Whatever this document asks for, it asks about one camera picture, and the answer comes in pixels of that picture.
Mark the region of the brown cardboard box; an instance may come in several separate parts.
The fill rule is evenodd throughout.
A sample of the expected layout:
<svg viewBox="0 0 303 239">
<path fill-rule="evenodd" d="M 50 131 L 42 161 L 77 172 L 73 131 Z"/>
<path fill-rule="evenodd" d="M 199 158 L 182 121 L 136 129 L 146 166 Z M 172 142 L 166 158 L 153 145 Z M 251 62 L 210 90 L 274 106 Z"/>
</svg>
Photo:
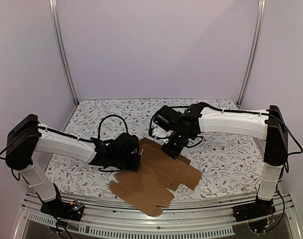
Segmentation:
<svg viewBox="0 0 303 239">
<path fill-rule="evenodd" d="M 172 159 L 161 145 L 143 138 L 139 140 L 141 165 L 138 171 L 121 170 L 116 181 L 109 183 L 110 191 L 144 214 L 157 217 L 174 199 L 172 191 L 180 184 L 194 190 L 202 172 L 190 165 L 184 156 Z"/>
</svg>

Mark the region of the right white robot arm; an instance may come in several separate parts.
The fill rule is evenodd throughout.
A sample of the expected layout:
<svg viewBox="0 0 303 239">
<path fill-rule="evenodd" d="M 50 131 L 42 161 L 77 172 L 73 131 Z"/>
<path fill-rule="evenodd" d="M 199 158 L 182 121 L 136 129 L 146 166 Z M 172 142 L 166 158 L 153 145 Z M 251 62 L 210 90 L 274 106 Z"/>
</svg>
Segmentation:
<svg viewBox="0 0 303 239">
<path fill-rule="evenodd" d="M 269 209 L 269 202 L 276 191 L 282 168 L 286 165 L 288 137 L 292 135 L 281 111 L 271 105 L 266 110 L 246 111 L 220 109 L 200 102 L 191 104 L 184 112 L 163 106 L 153 122 L 160 127 L 160 139 L 167 142 L 163 152 L 177 158 L 189 141 L 202 133 L 221 132 L 250 136 L 265 141 L 264 167 L 257 201 L 250 205 L 250 213 L 260 217 Z"/>
</svg>

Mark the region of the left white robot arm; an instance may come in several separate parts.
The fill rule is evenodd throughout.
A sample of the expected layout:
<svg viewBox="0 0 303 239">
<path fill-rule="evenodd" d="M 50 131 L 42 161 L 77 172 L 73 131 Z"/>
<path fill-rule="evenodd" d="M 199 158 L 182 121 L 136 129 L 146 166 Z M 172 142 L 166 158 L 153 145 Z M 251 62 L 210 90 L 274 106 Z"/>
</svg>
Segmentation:
<svg viewBox="0 0 303 239">
<path fill-rule="evenodd" d="M 98 135 L 90 139 L 76 137 L 48 127 L 30 114 L 7 135 L 6 147 L 0 159 L 23 177 L 55 216 L 66 212 L 66 205 L 58 199 L 59 193 L 38 163 L 33 161 L 34 152 L 58 154 L 99 168 L 106 172 L 109 167 L 116 171 L 138 171 L 141 156 L 139 140 L 128 131 L 116 139 L 102 140 Z"/>
</svg>

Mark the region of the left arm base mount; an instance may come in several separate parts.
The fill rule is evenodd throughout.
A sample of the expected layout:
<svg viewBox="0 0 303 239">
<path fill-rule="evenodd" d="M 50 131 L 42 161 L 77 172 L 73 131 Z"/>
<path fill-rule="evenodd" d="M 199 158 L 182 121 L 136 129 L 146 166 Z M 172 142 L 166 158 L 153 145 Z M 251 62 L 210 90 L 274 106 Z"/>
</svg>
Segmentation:
<svg viewBox="0 0 303 239">
<path fill-rule="evenodd" d="M 54 200 L 44 202 L 41 200 L 41 212 L 51 215 L 55 219 L 63 218 L 80 222 L 83 216 L 85 205 L 77 200 L 71 202 L 63 202 L 60 196 Z"/>
</svg>

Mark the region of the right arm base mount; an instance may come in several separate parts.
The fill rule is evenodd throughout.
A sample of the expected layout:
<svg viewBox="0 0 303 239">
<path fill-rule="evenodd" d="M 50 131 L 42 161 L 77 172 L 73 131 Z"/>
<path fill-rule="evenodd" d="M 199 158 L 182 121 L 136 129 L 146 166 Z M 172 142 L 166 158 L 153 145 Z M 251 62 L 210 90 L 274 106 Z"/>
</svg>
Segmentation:
<svg viewBox="0 0 303 239">
<path fill-rule="evenodd" d="M 236 222 L 265 217 L 276 212 L 273 200 L 265 201 L 258 198 L 252 203 L 234 206 L 232 210 Z"/>
</svg>

